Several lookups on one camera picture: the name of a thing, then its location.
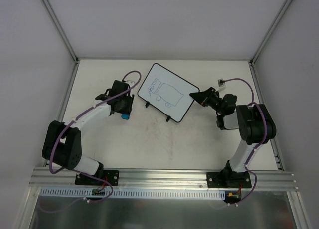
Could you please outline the blue black whiteboard eraser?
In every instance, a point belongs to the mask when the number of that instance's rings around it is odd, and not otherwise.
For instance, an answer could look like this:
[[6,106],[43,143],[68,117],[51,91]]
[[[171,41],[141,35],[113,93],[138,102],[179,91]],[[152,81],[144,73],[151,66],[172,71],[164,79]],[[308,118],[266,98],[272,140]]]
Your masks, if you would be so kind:
[[129,114],[122,114],[121,118],[124,120],[128,120],[130,118],[130,115]]

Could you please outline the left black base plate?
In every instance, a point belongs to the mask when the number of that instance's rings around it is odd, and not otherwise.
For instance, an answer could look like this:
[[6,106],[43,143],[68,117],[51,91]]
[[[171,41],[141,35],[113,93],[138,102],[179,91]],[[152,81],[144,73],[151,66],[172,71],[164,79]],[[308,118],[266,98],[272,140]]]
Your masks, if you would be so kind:
[[[119,181],[119,171],[118,170],[105,170],[100,169],[97,171],[93,177],[103,179],[109,182],[112,186],[117,186]],[[100,180],[93,179],[92,177],[79,174],[75,178],[75,185],[80,186],[101,186],[104,182]]]

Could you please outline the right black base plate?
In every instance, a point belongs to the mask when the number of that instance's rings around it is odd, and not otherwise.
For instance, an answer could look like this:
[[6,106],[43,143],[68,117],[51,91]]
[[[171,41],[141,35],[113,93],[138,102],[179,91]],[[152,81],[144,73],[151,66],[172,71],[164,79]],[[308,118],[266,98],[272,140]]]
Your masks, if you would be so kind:
[[207,172],[206,180],[208,188],[244,188],[252,187],[249,173],[246,172]]

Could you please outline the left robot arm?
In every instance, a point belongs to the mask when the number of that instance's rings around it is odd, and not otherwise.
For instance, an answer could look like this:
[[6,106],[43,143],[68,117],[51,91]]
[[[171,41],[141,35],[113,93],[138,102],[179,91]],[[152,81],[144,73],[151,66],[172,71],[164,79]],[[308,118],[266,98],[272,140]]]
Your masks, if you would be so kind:
[[108,180],[104,165],[82,154],[82,136],[98,123],[114,113],[129,119],[132,111],[134,95],[130,94],[130,85],[125,81],[115,80],[111,88],[98,95],[98,103],[87,111],[80,119],[67,127],[67,123],[53,121],[48,126],[42,150],[42,157],[49,160],[53,155],[53,163],[67,170],[84,173],[81,177],[92,184]]

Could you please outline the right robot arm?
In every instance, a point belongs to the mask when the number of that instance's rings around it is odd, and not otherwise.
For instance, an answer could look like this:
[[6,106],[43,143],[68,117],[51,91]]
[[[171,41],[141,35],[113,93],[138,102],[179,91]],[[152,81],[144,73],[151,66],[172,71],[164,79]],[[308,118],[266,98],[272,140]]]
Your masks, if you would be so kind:
[[216,111],[216,124],[220,130],[237,129],[241,137],[225,167],[218,173],[206,173],[208,188],[251,188],[249,164],[257,150],[277,133],[266,106],[257,103],[237,105],[236,95],[226,94],[221,98],[213,87],[189,95],[201,106]]

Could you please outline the left aluminium frame post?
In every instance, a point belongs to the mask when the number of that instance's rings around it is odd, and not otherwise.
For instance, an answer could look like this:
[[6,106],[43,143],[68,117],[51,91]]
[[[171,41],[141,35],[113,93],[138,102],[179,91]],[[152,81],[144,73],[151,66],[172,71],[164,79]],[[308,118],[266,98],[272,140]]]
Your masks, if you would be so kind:
[[63,42],[63,44],[64,44],[64,46],[65,46],[65,48],[67,50],[67,52],[69,53],[72,61],[75,64],[77,64],[78,63],[78,57],[77,57],[77,55],[76,55],[76,53],[75,53],[75,51],[74,51],[74,49],[73,49],[73,47],[72,47],[72,45],[71,45],[71,43],[69,41],[69,39],[68,39],[68,37],[67,37],[67,35],[66,35],[62,25],[61,25],[56,13],[55,13],[50,1],[49,0],[40,0],[40,1],[42,2],[43,6],[44,6],[44,9],[48,13],[49,18],[52,21],[56,31],[58,32],[58,34],[59,34],[59,36],[60,36],[60,38],[61,38],[61,40],[62,40],[62,42]]

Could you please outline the aluminium frame post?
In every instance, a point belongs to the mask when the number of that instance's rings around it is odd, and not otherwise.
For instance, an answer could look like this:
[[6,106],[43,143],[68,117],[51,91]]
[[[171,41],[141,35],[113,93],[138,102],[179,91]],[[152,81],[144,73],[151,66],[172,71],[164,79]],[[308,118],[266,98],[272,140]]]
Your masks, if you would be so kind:
[[56,31],[58,32],[58,34],[59,34],[59,36],[60,36],[60,38],[61,38],[61,40],[62,40],[62,42],[63,42],[63,44],[64,44],[64,46],[65,46],[65,48],[67,50],[67,52],[69,53],[72,61],[75,64],[77,64],[78,63],[78,57],[77,57],[77,55],[76,55],[76,53],[75,53],[75,51],[74,51],[74,49],[73,49],[73,47],[72,47],[72,45],[71,45],[71,43],[69,41],[69,39],[68,39],[68,37],[67,37],[67,35],[66,35],[62,25],[61,25],[56,13],[55,13],[50,1],[49,0],[40,0],[40,1],[42,2],[43,6],[44,6],[44,9],[48,13],[49,18],[52,21]]
[[285,16],[286,12],[288,11],[288,9],[291,6],[291,4],[293,3],[293,1],[294,0],[284,0],[282,6],[278,10],[275,18],[273,19],[272,23],[270,24],[270,27],[266,31],[266,34],[262,38],[261,43],[259,44],[257,50],[255,51],[253,57],[250,60],[250,64],[252,66],[257,62],[258,58],[260,57],[260,55],[262,54],[264,48],[266,47],[266,45],[270,41],[272,35],[274,34],[275,30],[279,26],[281,20]]

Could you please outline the white whiteboard black frame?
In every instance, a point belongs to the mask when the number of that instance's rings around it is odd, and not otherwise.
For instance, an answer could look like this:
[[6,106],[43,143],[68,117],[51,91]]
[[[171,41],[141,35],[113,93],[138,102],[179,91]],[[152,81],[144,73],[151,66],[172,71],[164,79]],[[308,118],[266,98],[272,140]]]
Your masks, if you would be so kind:
[[154,63],[138,90],[138,96],[147,105],[180,123],[194,102],[190,94],[199,91],[199,87]]

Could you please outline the aluminium mounting rail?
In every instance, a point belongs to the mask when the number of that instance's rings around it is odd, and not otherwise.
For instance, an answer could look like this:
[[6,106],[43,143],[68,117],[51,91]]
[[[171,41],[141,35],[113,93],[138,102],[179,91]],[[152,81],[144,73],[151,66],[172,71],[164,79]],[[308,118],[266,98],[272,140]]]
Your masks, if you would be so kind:
[[[206,170],[119,169],[119,188],[207,189]],[[256,171],[258,191],[298,191],[299,185],[289,171]],[[51,174],[48,167],[36,167],[29,186],[74,186],[76,172],[62,170]]]

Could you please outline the right aluminium frame post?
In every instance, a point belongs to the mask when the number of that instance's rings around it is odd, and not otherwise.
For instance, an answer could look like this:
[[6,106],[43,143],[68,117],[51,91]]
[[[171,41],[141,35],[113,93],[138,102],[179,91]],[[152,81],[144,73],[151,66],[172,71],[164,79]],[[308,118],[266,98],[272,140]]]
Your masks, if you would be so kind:
[[293,3],[293,1],[294,0],[284,0],[282,6],[278,10],[275,18],[273,19],[272,23],[270,24],[270,27],[266,31],[266,34],[262,38],[261,43],[259,44],[257,50],[255,51],[253,57],[250,60],[250,64],[252,66],[257,62],[258,58],[260,57],[260,55],[262,54],[264,48],[266,47],[266,45],[270,41],[272,35],[274,34],[275,30],[279,26],[281,20],[285,16],[286,12],[288,11],[288,9],[291,6],[291,4]]

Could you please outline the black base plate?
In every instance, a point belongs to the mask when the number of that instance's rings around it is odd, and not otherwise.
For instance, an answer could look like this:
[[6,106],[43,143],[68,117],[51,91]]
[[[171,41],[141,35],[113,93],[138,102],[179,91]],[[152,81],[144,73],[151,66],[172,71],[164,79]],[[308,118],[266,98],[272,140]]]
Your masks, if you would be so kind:
[[[93,177],[103,179],[109,182],[112,186],[117,186],[119,181],[119,171],[118,170],[105,170],[100,169],[97,171]],[[80,186],[101,186],[104,182],[100,180],[93,179],[92,177],[79,174],[75,178],[75,185]]]
[[207,172],[206,180],[208,188],[244,188],[252,187],[249,173],[246,172]]

